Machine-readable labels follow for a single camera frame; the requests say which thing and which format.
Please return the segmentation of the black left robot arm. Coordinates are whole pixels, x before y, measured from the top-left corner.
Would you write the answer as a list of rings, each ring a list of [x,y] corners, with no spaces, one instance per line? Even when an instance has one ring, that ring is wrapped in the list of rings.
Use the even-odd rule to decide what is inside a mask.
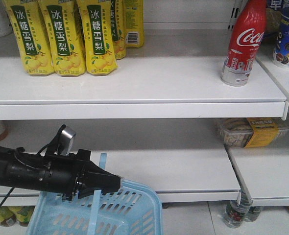
[[[0,146],[0,186],[59,193],[68,201],[93,195],[95,190],[117,192],[121,178],[90,161],[90,154],[79,149],[63,156],[47,150],[41,156]]]

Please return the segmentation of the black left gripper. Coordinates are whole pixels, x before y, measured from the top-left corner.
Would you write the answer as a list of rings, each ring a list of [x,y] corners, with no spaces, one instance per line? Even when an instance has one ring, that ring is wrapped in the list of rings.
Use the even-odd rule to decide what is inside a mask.
[[[79,149],[76,154],[57,155],[47,151],[40,170],[40,190],[61,193],[66,200],[74,195],[84,198],[94,194],[117,192],[121,177],[105,171],[90,161],[91,151]]]

